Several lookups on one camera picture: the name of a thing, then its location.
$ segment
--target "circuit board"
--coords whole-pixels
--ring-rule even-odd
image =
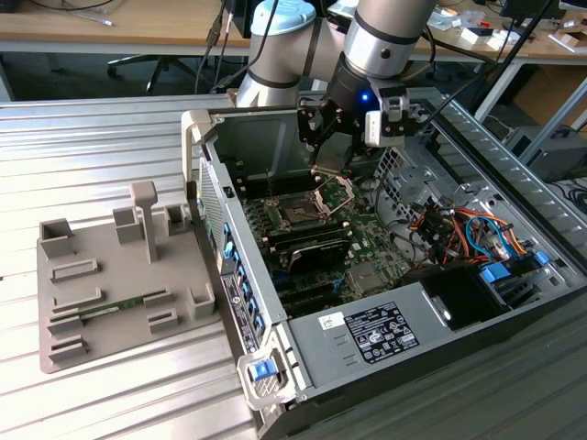
[[[313,191],[270,194],[242,203],[273,284],[291,316],[385,292],[410,270],[372,203],[349,179],[329,178]],[[288,234],[303,238],[286,250],[279,248],[282,243],[273,245],[268,239],[278,241]],[[302,252],[298,249],[311,252],[321,243],[335,249],[328,254],[332,261],[312,260],[310,255],[311,268],[296,271],[291,263],[288,267],[290,256]]]

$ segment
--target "gray plastic handle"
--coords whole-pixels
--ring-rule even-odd
[[[254,353],[248,353],[238,358],[237,372],[240,377],[245,399],[247,405],[251,410],[260,411],[263,408],[272,406],[276,403],[287,403],[295,399],[295,386],[291,380],[287,381],[284,386],[280,387],[276,392],[267,394],[266,396],[259,396],[255,390],[253,380],[249,375],[249,367],[252,364],[267,360],[271,357],[271,348],[264,347]]]

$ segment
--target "power supply label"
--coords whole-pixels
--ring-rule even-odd
[[[395,302],[346,316],[345,322],[363,359],[370,364],[420,344]]]

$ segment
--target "sticker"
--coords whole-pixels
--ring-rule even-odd
[[[259,344],[249,323],[249,311],[245,309],[245,302],[241,301],[240,295],[238,294],[238,288],[234,276],[226,275],[222,277],[222,281],[225,286],[228,303],[230,304],[230,309],[235,324],[237,325],[238,332],[240,333],[242,343],[247,351],[253,353],[259,349]]]
[[[318,317],[318,322],[322,325],[322,330],[338,327],[345,324],[345,315],[342,312],[327,314],[326,316]]]
[[[338,319],[343,319],[341,312],[330,316],[335,314],[340,314]],[[355,313],[344,321],[363,359],[370,364],[420,345],[395,302]]]

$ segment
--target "motherboard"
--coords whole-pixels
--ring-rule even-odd
[[[249,226],[291,317],[392,289],[410,270],[349,176],[240,181]]]

